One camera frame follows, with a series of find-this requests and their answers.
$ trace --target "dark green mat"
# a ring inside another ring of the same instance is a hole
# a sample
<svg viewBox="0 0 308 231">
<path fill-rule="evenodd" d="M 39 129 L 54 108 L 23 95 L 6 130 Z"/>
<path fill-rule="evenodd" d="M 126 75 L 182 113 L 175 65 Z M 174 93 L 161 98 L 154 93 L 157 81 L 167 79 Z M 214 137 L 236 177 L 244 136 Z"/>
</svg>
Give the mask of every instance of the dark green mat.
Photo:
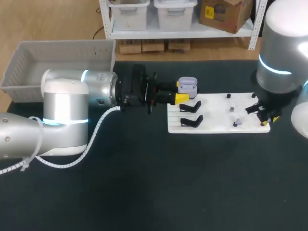
<svg viewBox="0 0 308 231">
<path fill-rule="evenodd" d="M 160 80 L 197 77 L 200 93 L 257 90 L 256 61 L 144 63 Z M 114 71 L 130 75 L 133 64 Z M 306 230 L 308 141 L 291 125 L 292 105 L 267 134 L 169 134 L 165 105 L 113 113 L 79 165 L 34 160 L 0 176 L 0 230 Z M 41 117 L 42 104 L 9 111 Z M 89 134 L 102 113 L 90 111 Z"/>
</svg>

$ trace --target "brown cardboard box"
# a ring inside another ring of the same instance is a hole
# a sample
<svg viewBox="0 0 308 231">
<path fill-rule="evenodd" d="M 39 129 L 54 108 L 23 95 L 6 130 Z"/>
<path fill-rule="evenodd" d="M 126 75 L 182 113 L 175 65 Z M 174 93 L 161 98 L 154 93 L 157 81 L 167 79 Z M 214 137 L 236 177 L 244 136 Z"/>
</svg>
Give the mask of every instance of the brown cardboard box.
<svg viewBox="0 0 308 231">
<path fill-rule="evenodd" d="M 141 53 L 141 40 L 140 39 L 126 39 L 120 42 L 121 54 L 138 54 Z"/>
<path fill-rule="evenodd" d="M 236 34 L 250 17 L 253 0 L 202 0 L 200 23 Z"/>
<path fill-rule="evenodd" d="M 173 52 L 186 53 L 191 48 L 191 40 L 189 38 L 173 38 L 169 39 L 168 50 Z"/>
<path fill-rule="evenodd" d="M 165 44 L 163 39 L 143 39 L 142 52 L 147 51 L 164 51 Z"/>
</svg>

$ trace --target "black clip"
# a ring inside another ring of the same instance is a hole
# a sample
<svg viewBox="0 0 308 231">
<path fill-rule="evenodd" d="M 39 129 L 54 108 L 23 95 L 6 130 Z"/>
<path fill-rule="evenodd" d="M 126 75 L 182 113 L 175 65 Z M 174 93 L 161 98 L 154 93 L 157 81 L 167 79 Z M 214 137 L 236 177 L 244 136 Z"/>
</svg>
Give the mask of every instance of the black clip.
<svg viewBox="0 0 308 231">
<path fill-rule="evenodd" d="M 180 104 L 180 112 L 183 110 L 185 112 L 196 113 L 201 107 L 201 100 L 199 100 L 194 107 L 188 106 L 186 104 Z"/>
<path fill-rule="evenodd" d="M 192 120 L 186 119 L 186 118 L 181 118 L 180 121 L 181 121 L 181 126 L 185 125 L 185 126 L 188 126 L 188 127 L 197 128 L 197 127 L 199 127 L 199 125 L 203 121 L 203 115 L 199 115 L 199 117 L 197 118 L 196 121 L 192 121 Z"/>
</svg>

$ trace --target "white spiral cable wrap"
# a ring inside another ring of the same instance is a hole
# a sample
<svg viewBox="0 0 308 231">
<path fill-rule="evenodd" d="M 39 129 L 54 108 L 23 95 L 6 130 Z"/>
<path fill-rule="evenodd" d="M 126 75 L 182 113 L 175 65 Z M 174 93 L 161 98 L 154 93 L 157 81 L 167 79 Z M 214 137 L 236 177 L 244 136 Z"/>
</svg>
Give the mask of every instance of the white spiral cable wrap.
<svg viewBox="0 0 308 231">
<path fill-rule="evenodd" d="M 100 126 L 101 126 L 103 120 L 106 118 L 106 116 L 107 116 L 108 114 L 110 114 L 110 113 L 113 112 L 113 111 L 121 111 L 121 108 L 120 108 L 119 106 L 112 107 L 112 108 L 108 109 L 108 110 L 101 116 L 101 118 L 99 119 L 98 123 L 96 124 L 96 127 L 95 127 L 95 129 L 94 129 L 94 132 L 93 132 L 93 134 L 92 134 L 92 137 L 91 137 L 91 139 L 90 139 L 90 142 L 88 143 L 88 146 L 87 146 L 86 150 L 85 150 L 85 151 L 83 152 L 83 154 L 82 154 L 77 160 L 75 160 L 74 162 L 72 162 L 72 163 L 70 163 L 70 164 L 66 164 L 66 165 L 57 165 L 57 164 L 53 164 L 53 163 L 51 163 L 51 162 L 48 162 L 48 161 L 42 159 L 42 158 L 39 157 L 39 156 L 36 156 L 36 159 L 38 159 L 38 160 L 39 160 L 40 162 L 42 162 L 43 164 L 46 164 L 46 165 L 48 165 L 48 166 L 50 166 L 50 167 L 54 167 L 54 168 L 69 168 L 69 167 L 72 167 L 72 166 L 78 164 L 78 163 L 86 156 L 86 154 L 88 153 L 90 147 L 92 146 L 92 143 L 93 143 L 93 141 L 94 141 L 94 139 L 95 139 L 95 137 L 96 137 L 96 134 L 97 134 L 97 132 L 98 132 L 98 129 L 100 128 Z M 38 141 L 37 147 L 38 147 L 38 146 L 39 146 L 39 147 L 41 146 L 41 142 L 40 142 L 40 141 Z M 27 159 L 25 159 L 25 160 L 23 160 L 23 161 L 21 161 L 21 162 L 15 164 L 15 165 L 13 165 L 13 166 L 10 166 L 10 167 L 7 167 L 7 168 L 5 168 L 5 169 L 3 169 L 3 170 L 0 170 L 0 175 L 2 175 L 2 174 L 4 174 L 4 173 L 7 173 L 7 172 L 10 172 L 10 171 L 12 171 L 12 170 L 15 170 L 15 169 L 17 169 L 17 168 L 19 168 L 19 167 L 22 167 L 23 165 L 25 165 L 25 167 L 28 167 L 28 164 L 29 164 L 29 162 L 30 162 L 31 160 L 30 160 L 29 158 L 27 158 Z"/>
<path fill-rule="evenodd" d="M 17 163 L 16 165 L 13 165 L 13 166 L 10 166 L 10 167 L 7 167 L 7 168 L 5 168 L 5 169 L 0 170 L 0 175 L 2 175 L 2 174 L 4 174 L 4 173 L 7 173 L 7 172 L 10 172 L 10 171 L 12 171 L 12 170 L 15 170 L 15 169 L 21 167 L 22 165 L 24 165 L 24 164 L 26 163 L 26 161 L 27 161 L 27 160 L 25 159 L 25 160 L 23 160 L 23 161 Z"/>
<path fill-rule="evenodd" d="M 43 158 L 39 157 L 39 156 L 36 156 L 36 159 L 38 159 L 40 162 L 42 162 L 43 164 L 45 165 L 48 165 L 50 167 L 54 167 L 54 168 L 69 168 L 69 167 L 72 167 L 76 164 L 78 164 L 80 161 L 82 161 L 83 158 L 85 158 L 86 154 L 88 153 L 90 147 L 92 146 L 92 143 L 96 137 L 96 134 L 97 134 L 97 131 L 98 129 L 100 128 L 101 126 L 101 123 L 102 121 L 106 118 L 106 116 L 113 112 L 113 111 L 120 111 L 120 107 L 119 106 L 116 106 L 116 107 L 112 107 L 110 109 L 108 109 L 100 118 L 100 120 L 98 121 L 98 123 L 96 124 L 96 127 L 94 129 L 94 132 L 92 134 L 92 137 L 90 139 L 90 142 L 88 143 L 88 146 L 86 147 L 86 150 L 83 152 L 83 154 L 77 159 L 75 160 L 74 162 L 70 163 L 70 164 L 67 164 L 67 165 L 57 165 L 57 164 L 53 164 L 51 162 L 48 162 L 46 160 L 44 160 Z"/>
</svg>

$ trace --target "metal shelf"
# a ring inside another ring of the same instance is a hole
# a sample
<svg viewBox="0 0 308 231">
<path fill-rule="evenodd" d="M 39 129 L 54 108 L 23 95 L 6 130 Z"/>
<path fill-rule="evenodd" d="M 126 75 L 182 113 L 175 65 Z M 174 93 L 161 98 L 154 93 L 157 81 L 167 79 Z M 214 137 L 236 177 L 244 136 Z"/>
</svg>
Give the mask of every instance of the metal shelf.
<svg viewBox="0 0 308 231">
<path fill-rule="evenodd" d="M 113 18 L 109 20 L 108 0 L 100 0 L 103 24 L 108 39 L 184 39 L 184 38 L 222 38 L 222 37 L 251 37 L 249 49 L 254 50 L 261 28 L 267 0 L 257 0 L 255 24 L 249 19 L 238 33 L 232 34 L 214 29 L 199 23 L 198 12 L 194 12 L 190 31 L 160 31 L 157 9 L 151 4 L 147 13 L 147 29 L 144 31 L 119 31 Z"/>
</svg>

